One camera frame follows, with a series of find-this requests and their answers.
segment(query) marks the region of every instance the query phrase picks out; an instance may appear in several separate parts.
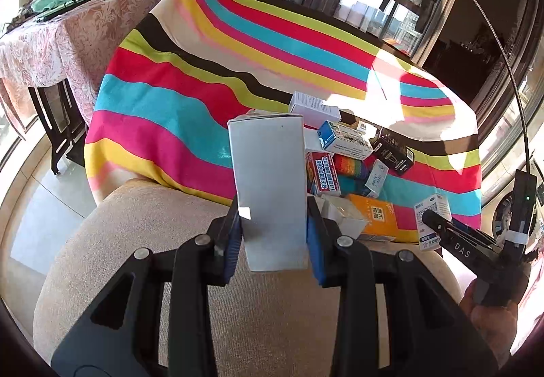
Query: black cord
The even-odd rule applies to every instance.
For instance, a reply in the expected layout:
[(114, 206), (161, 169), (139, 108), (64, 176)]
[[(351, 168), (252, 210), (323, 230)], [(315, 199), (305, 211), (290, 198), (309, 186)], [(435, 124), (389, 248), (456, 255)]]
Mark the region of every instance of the black cord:
[(517, 107), (520, 110), (521, 129), (522, 129), (522, 132), (523, 132), (523, 143), (525, 145), (526, 171), (527, 171), (527, 173), (530, 173), (530, 165), (529, 164), (530, 164), (531, 155), (530, 155), (530, 152), (529, 152), (529, 139), (527, 137), (527, 125), (525, 124), (525, 114), (523, 113), (523, 105), (521, 104), (520, 92), (519, 92), (519, 90), (517, 88), (517, 85), (516, 85), (516, 79), (513, 76), (512, 67), (510, 66), (510, 63), (508, 62), (507, 53), (504, 51), (504, 47), (500, 43), (499, 37), (497, 36), (497, 33), (496, 33), (495, 29), (491, 25), (491, 22), (489, 21), (488, 16), (485, 14), (485, 12), (481, 8), (481, 6), (480, 6), (480, 4), (478, 3), (477, 0), (472, 0), (472, 1), (474, 1), (474, 4), (476, 5), (476, 7), (479, 9), (480, 13), (483, 16), (483, 19), (485, 19), (485, 22), (488, 24), (489, 28), (491, 29), (491, 33), (493, 33), (495, 41), (497, 41), (497, 45), (499, 46), (500, 53), (502, 54), (502, 56), (504, 58), (504, 62), (507, 65), (508, 74), (510, 75), (510, 79), (512, 81), (513, 92), (514, 92), (514, 94), (516, 96)]

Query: tiled floor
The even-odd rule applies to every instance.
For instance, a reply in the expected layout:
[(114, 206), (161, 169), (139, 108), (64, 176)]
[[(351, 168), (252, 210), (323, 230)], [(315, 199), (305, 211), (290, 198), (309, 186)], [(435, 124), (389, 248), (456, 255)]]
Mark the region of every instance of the tiled floor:
[(85, 169), (65, 158), (51, 171), (51, 149), (17, 200), (3, 240), (0, 293), (32, 336), (34, 308), (56, 254), (96, 207)]

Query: rainbow knitted item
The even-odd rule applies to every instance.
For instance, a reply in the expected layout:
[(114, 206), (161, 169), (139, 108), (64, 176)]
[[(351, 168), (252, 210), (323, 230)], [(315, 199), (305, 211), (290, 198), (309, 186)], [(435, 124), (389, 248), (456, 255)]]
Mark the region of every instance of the rainbow knitted item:
[(342, 156), (341, 154), (335, 154), (333, 156), (333, 161), (335, 163), (336, 173), (338, 174), (362, 180), (365, 180), (368, 177), (368, 170), (365, 164), (360, 160)]

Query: yellow stripe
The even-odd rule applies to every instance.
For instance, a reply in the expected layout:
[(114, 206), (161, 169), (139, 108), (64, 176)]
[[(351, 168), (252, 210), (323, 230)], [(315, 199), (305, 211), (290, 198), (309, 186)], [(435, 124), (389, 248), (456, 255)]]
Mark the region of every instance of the yellow stripe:
[(165, 187), (175, 188), (184, 193), (227, 206), (230, 206), (232, 202), (231, 199), (178, 184), (178, 182), (173, 180), (150, 160), (132, 154), (125, 150), (120, 144), (111, 141), (110, 139), (103, 138), (100, 139), (100, 141), (85, 144), (85, 170), (87, 177), (91, 178), (98, 176), (100, 170), (107, 161), (113, 162), (126, 170), (148, 177), (149, 179), (153, 179)]
[(413, 107), (411, 105), (403, 105), (404, 116), (429, 118), (436, 116), (455, 115), (453, 105), (437, 105), (434, 107)]
[(133, 53), (145, 56), (157, 64), (170, 63), (183, 73), (204, 83), (224, 84), (233, 91), (238, 102), (248, 108), (278, 113), (285, 113), (289, 109), (288, 105), (279, 101), (273, 101), (254, 95), (248, 90), (243, 80), (239, 78), (235, 78), (234, 76), (218, 76), (215, 73), (207, 72), (186, 63), (186, 61), (183, 61), (183, 59), (175, 53), (159, 52), (158, 50), (153, 49), (138, 30), (132, 30), (121, 43), (121, 47)]
[(258, 50), (255, 50), (252, 47), (231, 38), (227, 34), (224, 34), (222, 31), (216, 29), (211, 24), (210, 20), (202, 12), (202, 9), (196, 0), (181, 0), (181, 2), (191, 14), (192, 20), (194, 20), (199, 30), (216, 44), (219, 44), (228, 50), (234, 50), (240, 55), (243, 55), (255, 63), (261, 64), (265, 68), (270, 69), (270, 71), (275, 73), (282, 73), (294, 79), (317, 85), (333, 93), (338, 93), (339, 95), (344, 95), (355, 99), (365, 98), (366, 92), (363, 90), (358, 90), (357, 88), (342, 84), (338, 81), (308, 70), (304, 70), (292, 64), (284, 63), (281, 60), (273, 58), (266, 53), (259, 52)]
[(364, 50), (365, 52), (371, 54), (372, 56), (377, 56), (382, 61), (386, 61), (387, 63), (395, 66), (396, 68), (400, 68), (404, 70), (405, 72), (408, 72), (417, 76), (421, 76), (422, 78), (425, 78), (425, 79), (434, 80), (434, 77), (428, 74), (427, 72), (406, 63), (405, 61), (395, 57), (391, 53), (385, 50), (382, 50), (370, 44), (369, 42), (366, 42), (365, 40), (358, 38), (355, 35), (347, 33), (346, 31), (339, 29), (338, 27), (334, 27), (322, 21), (318, 21), (316, 19), (309, 18), (307, 16), (297, 14), (289, 10), (285, 10), (284, 8), (280, 8), (272, 4), (263, 3), (262, 1), (257, 1), (257, 0), (234, 0), (234, 1), (242, 4), (243, 6), (254, 8), (261, 12), (265, 12), (267, 14), (271, 14), (279, 18), (283, 18), (292, 23), (301, 25), (303, 27), (308, 27), (309, 29), (316, 30), (328, 36), (332, 36), (333, 38), (339, 39), (347, 44), (355, 46), (358, 49)]
[(463, 159), (463, 157), (464, 165), (461, 168), (467, 169), (469, 167), (473, 167), (474, 165), (480, 165), (480, 152), (478, 151), (478, 149), (446, 156), (429, 156), (428, 154), (422, 153), (412, 148), (410, 148), (410, 150), (413, 151), (413, 157), (415, 161), (421, 162), (425, 165), (429, 165), (438, 170), (459, 170), (460, 167), (454, 167), (451, 163), (451, 160), (457, 161)]

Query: colorful striped cloth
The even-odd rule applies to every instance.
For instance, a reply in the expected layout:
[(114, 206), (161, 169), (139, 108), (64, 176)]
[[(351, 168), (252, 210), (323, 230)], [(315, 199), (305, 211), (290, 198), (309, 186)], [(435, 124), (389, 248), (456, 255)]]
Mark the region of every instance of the colorful striped cloth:
[(415, 229), (434, 192), (480, 225), (474, 112), (451, 90), (342, 21), (283, 0), (162, 0), (122, 42), (104, 76), (85, 145), (97, 202), (130, 178), (229, 204), (236, 188), (227, 121), (286, 112), (291, 93), (328, 99), (402, 135), (415, 164), (381, 199)]

